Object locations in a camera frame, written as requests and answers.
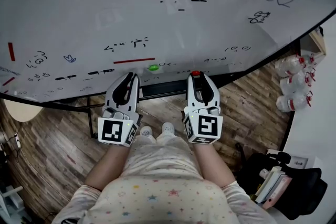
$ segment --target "white wall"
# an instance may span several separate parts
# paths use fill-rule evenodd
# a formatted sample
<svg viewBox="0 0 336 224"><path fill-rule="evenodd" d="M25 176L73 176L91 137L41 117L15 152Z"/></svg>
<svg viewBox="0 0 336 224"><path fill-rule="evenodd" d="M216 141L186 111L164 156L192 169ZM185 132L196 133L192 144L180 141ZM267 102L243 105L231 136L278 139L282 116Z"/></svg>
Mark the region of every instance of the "white wall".
<svg viewBox="0 0 336 224"><path fill-rule="evenodd" d="M308 216L289 221L279 212L279 224L324 224L336 212L336 16L322 25L327 56L317 66L312 107L295 113L285 152L314 155L323 162L322 179L328 189L319 207Z"/></svg>

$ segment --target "stack of bottles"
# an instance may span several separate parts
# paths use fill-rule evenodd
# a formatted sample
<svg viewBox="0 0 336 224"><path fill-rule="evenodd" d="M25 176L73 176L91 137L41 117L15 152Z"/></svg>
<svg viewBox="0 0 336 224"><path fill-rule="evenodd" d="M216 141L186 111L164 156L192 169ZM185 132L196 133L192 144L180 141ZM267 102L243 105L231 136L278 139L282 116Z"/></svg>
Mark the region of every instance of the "stack of bottles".
<svg viewBox="0 0 336 224"><path fill-rule="evenodd" d="M315 81L316 65L313 55L292 55L275 62L275 70L283 79L280 88L283 95L277 99L277 108L282 112L304 109L310 105L310 87Z"/></svg>

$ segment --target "green button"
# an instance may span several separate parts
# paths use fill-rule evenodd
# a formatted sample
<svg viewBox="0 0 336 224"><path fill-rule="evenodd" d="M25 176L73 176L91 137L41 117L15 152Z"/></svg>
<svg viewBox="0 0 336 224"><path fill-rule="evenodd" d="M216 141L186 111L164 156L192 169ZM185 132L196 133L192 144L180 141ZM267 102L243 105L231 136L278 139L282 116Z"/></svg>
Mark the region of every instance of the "green button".
<svg viewBox="0 0 336 224"><path fill-rule="evenodd" d="M148 67L148 69L149 69L150 71L156 71L156 70L159 69L159 66L158 66L158 65L151 65L151 66Z"/></svg>

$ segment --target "red marker line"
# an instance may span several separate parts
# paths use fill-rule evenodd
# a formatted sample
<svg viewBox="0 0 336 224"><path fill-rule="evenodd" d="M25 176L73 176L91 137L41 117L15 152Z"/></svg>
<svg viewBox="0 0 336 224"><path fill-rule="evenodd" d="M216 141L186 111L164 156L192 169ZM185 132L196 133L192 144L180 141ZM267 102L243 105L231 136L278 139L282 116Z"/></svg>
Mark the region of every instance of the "red marker line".
<svg viewBox="0 0 336 224"><path fill-rule="evenodd" d="M126 61L118 61L118 62L113 62L113 63L140 62L140 61L151 61L151 60L155 60L155 58L145 58L145 59L126 60Z"/></svg>
<svg viewBox="0 0 336 224"><path fill-rule="evenodd" d="M14 56L14 50L13 50L13 43L8 42L8 48L9 48L9 54L11 56L10 58L14 62L15 61L15 56Z"/></svg>
<svg viewBox="0 0 336 224"><path fill-rule="evenodd" d="M12 77L11 79L7 80L4 84L2 84L2 86L6 86L6 85L9 84L13 79L15 79L15 78Z"/></svg>

